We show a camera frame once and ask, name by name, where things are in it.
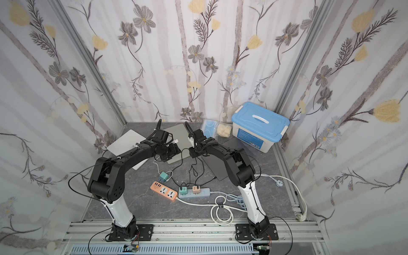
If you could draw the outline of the teal charger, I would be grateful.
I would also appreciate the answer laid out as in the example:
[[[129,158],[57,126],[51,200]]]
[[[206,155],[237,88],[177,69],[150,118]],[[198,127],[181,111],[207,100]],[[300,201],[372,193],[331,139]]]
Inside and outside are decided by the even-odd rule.
[[[186,194],[188,194],[188,188],[187,187],[180,187],[178,192],[179,192],[180,195],[186,195]]]
[[[161,172],[159,175],[159,182],[160,183],[164,183],[167,182],[167,180],[169,179],[169,175],[166,172]]]

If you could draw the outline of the pink charger plug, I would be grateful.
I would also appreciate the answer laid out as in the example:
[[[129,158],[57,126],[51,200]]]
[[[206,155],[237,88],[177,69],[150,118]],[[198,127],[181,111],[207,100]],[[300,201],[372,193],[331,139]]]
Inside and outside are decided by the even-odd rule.
[[[193,192],[193,194],[199,194],[199,193],[201,193],[201,188],[200,188],[200,186],[193,186],[193,187],[192,187],[192,192]]]

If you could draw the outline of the orange power strip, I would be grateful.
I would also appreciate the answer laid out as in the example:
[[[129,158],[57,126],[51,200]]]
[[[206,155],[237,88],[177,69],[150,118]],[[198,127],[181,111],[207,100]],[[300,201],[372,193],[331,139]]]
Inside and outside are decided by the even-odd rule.
[[[178,193],[163,185],[162,183],[159,183],[157,181],[155,181],[151,186],[150,189],[160,195],[162,195],[163,197],[169,199],[170,201],[176,201],[177,197],[178,197]]]

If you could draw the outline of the blue-grey power strip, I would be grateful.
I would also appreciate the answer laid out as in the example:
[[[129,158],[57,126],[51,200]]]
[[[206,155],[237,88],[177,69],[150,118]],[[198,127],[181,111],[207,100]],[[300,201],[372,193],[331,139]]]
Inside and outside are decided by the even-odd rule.
[[[193,189],[187,189],[186,192],[182,191],[179,194],[180,199],[197,199],[197,198],[208,198],[210,197],[210,189],[202,188],[199,193],[194,193]]]

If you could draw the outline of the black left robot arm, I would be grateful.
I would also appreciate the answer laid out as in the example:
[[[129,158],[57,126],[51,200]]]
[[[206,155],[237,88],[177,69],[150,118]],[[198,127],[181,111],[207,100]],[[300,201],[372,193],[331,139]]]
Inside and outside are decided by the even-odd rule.
[[[88,183],[88,192],[103,204],[113,220],[109,241],[133,241],[140,233],[136,217],[129,211],[123,197],[127,171],[146,159],[158,156],[166,162],[180,153],[175,143],[145,140],[115,159],[97,159]]]

